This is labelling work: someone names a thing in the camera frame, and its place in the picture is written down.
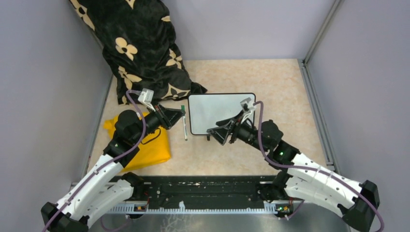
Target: white wall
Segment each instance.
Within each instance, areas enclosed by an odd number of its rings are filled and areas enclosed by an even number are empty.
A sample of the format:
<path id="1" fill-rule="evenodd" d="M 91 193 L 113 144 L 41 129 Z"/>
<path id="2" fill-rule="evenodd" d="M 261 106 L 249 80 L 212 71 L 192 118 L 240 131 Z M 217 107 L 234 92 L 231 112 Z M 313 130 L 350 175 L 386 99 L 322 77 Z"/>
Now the white wall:
<path id="1" fill-rule="evenodd" d="M 334 0 L 163 0 L 184 59 L 304 58 Z"/>
<path id="2" fill-rule="evenodd" d="M 308 66 L 341 172 L 378 185 L 387 232 L 410 227 L 409 12 L 345 1 Z"/>
<path id="3" fill-rule="evenodd" d="M 111 71 L 67 0 L 2 0 L 0 31 L 0 231 L 40 232 L 82 174 Z"/>

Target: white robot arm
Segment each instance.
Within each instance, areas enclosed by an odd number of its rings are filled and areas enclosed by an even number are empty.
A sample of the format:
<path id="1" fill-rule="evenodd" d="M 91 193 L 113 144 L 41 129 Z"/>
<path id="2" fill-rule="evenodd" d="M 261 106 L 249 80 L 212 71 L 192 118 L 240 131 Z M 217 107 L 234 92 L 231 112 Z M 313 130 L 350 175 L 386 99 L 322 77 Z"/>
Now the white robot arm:
<path id="1" fill-rule="evenodd" d="M 257 129 L 247 118 L 259 103 L 261 114 Z M 207 132 L 222 145 L 230 136 L 229 143 L 239 139 L 260 150 L 270 166 L 281 170 L 273 180 L 271 190 L 275 191 L 274 195 L 283 199 L 299 198 L 322 206 L 363 232 L 370 230 L 375 215 L 381 220 L 377 212 L 379 193 L 374 183 L 359 183 L 340 176 L 283 141 L 283 133 L 272 120 L 262 122 L 263 103 L 245 99 L 241 105 L 243 110 L 237 116 L 216 122 L 218 127 Z"/>
<path id="2" fill-rule="evenodd" d="M 124 174 L 112 187 L 104 186 L 135 157 L 138 144 L 159 126 L 170 129 L 185 112 L 152 105 L 152 90 L 143 89 L 138 98 L 150 113 L 139 119 L 126 110 L 118 116 L 113 139 L 86 176 L 56 204 L 46 203 L 41 213 L 45 230 L 50 232 L 87 232 L 94 222 L 118 203 L 133 198 L 147 201 L 144 181 L 133 173 Z"/>

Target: black fabric with floral pattern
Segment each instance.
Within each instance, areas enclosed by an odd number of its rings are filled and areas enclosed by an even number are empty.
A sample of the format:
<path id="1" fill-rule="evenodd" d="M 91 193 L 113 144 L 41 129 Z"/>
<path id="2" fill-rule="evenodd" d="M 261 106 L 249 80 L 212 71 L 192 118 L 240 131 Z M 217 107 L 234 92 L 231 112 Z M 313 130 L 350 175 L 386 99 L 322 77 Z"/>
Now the black fabric with floral pattern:
<path id="1" fill-rule="evenodd" d="M 154 91 L 154 100 L 205 93 L 192 82 L 175 44 L 169 10 L 160 0 L 69 0 L 104 45 L 102 55 L 117 78 L 118 103 L 128 89 Z"/>

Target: floor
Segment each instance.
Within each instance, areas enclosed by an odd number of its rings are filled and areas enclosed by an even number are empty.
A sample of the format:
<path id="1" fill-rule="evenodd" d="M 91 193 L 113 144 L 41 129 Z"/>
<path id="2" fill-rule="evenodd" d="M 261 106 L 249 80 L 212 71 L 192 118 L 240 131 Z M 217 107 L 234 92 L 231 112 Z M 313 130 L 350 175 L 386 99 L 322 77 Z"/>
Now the floor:
<path id="1" fill-rule="evenodd" d="M 206 87 L 209 93 L 253 92 L 256 100 L 264 102 L 264 121 L 272 119 L 281 131 L 283 140 L 299 148 L 313 161 L 325 166 L 321 143 L 313 119 L 308 96 L 296 59 L 257 60 L 193 60 L 184 61 L 193 81 Z M 129 105 L 118 105 L 116 82 L 111 85 L 102 115 L 90 169 L 102 154 L 110 138 L 102 125 Z M 184 101 L 164 101 L 161 104 L 179 109 Z M 205 136 L 188 132 L 184 140 L 182 121 L 168 131 L 172 158 L 135 170 L 139 175 L 269 175 L 277 170 L 270 167 L 255 148 L 238 141 L 221 146 Z"/>

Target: small whiteboard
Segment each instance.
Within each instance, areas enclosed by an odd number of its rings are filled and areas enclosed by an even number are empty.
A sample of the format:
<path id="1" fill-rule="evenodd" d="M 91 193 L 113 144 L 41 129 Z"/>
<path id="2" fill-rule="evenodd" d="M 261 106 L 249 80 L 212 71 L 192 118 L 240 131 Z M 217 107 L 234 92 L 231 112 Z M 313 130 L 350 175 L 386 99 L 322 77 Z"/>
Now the small whiteboard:
<path id="1" fill-rule="evenodd" d="M 188 97 L 190 130 L 193 135 L 206 135 L 206 130 L 217 127 L 217 121 L 232 118 L 241 110 L 241 101 L 256 100 L 253 93 L 194 94 Z M 249 118 L 255 120 L 255 114 Z"/>

